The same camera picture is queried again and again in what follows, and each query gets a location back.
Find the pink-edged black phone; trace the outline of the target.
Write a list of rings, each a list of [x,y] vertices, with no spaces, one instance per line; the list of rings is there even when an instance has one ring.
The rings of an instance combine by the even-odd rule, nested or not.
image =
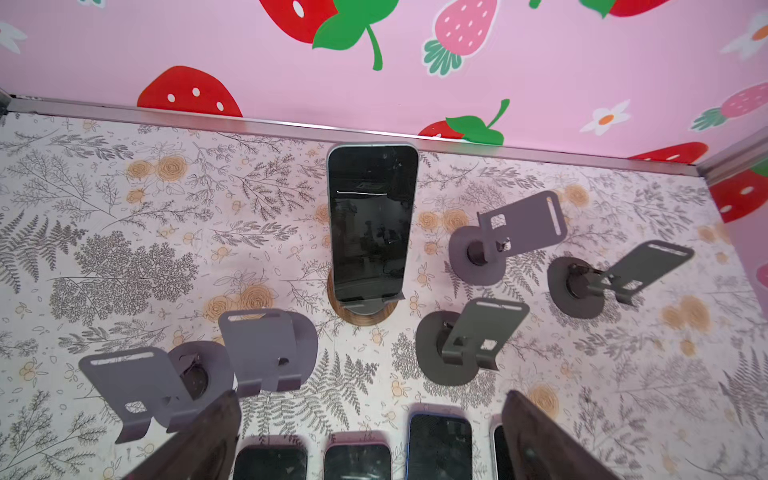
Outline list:
[[[392,455],[382,440],[363,439],[331,443],[324,454],[325,480],[390,480]]]

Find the blue-edged black phone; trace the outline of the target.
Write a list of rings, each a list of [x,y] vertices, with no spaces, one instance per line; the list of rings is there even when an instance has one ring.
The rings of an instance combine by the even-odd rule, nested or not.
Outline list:
[[[406,479],[470,480],[472,459],[472,428],[467,419],[424,412],[411,416]]]

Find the large black phone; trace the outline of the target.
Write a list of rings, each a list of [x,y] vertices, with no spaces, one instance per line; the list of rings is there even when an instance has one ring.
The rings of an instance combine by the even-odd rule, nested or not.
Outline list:
[[[294,445],[250,445],[237,455],[233,480],[306,480],[307,453]]]

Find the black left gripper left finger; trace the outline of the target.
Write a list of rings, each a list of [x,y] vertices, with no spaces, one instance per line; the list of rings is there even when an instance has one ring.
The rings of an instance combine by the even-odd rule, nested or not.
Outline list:
[[[240,425],[240,402],[229,390],[125,479],[229,479]]]

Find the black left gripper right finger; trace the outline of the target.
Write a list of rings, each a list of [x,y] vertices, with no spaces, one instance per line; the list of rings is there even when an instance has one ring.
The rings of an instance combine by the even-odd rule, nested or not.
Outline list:
[[[617,479],[523,393],[508,392],[501,420],[515,479]]]

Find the silver-edged black phone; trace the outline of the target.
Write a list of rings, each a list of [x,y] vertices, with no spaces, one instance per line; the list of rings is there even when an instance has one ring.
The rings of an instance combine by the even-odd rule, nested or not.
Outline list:
[[[496,418],[490,428],[490,441],[495,480],[515,480],[509,448],[500,418]]]

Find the tall black phone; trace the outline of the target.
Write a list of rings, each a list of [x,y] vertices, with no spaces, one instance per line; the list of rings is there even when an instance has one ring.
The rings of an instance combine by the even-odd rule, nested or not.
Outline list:
[[[333,291],[341,302],[401,293],[419,153],[411,145],[339,145],[327,157]]]

